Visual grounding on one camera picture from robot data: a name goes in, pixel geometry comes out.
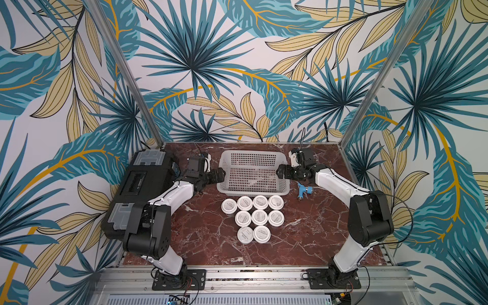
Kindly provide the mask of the white plastic basket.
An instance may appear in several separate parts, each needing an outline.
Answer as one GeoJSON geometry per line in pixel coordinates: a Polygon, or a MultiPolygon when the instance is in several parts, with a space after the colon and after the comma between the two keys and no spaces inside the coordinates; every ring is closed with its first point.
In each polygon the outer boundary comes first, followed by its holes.
{"type": "Polygon", "coordinates": [[[226,175],[217,184],[217,190],[227,196],[273,195],[285,196],[290,191],[290,181],[279,179],[276,171],[287,165],[282,152],[228,150],[222,153],[219,167],[226,175]]]}

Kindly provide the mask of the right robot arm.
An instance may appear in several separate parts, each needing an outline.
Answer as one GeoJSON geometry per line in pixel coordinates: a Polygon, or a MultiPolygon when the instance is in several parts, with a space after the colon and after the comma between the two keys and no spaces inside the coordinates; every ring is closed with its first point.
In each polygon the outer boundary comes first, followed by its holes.
{"type": "Polygon", "coordinates": [[[394,231],[386,194],[360,187],[329,166],[318,163],[310,149],[293,149],[288,156],[291,164],[278,167],[278,178],[313,184],[348,207],[349,236],[333,257],[328,272],[330,280],[336,282],[353,276],[369,250],[394,231]]]}

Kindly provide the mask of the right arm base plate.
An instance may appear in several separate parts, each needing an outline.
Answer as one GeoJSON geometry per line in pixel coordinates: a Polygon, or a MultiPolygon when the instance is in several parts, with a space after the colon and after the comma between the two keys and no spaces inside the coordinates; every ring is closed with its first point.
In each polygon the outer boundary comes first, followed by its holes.
{"type": "Polygon", "coordinates": [[[307,269],[303,278],[311,290],[354,291],[362,288],[357,271],[341,273],[335,269],[307,269]]]}

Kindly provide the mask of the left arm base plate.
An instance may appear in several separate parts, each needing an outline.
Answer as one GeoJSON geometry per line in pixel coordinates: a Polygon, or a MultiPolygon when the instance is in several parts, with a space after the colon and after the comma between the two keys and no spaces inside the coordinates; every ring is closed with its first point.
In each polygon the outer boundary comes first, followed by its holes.
{"type": "Polygon", "coordinates": [[[160,270],[151,274],[153,291],[202,291],[207,278],[206,269],[189,269],[178,275],[166,274],[160,270]]]}

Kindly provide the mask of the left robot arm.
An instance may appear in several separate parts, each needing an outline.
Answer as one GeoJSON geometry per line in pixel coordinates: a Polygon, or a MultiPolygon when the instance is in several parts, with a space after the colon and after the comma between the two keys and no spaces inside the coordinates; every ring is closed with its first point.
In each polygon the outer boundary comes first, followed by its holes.
{"type": "Polygon", "coordinates": [[[182,273],[184,259],[170,246],[171,218],[207,185],[224,181],[225,171],[211,169],[211,159],[207,152],[190,157],[187,169],[168,190],[133,206],[123,238],[124,251],[141,256],[162,273],[173,276],[182,273]]]}

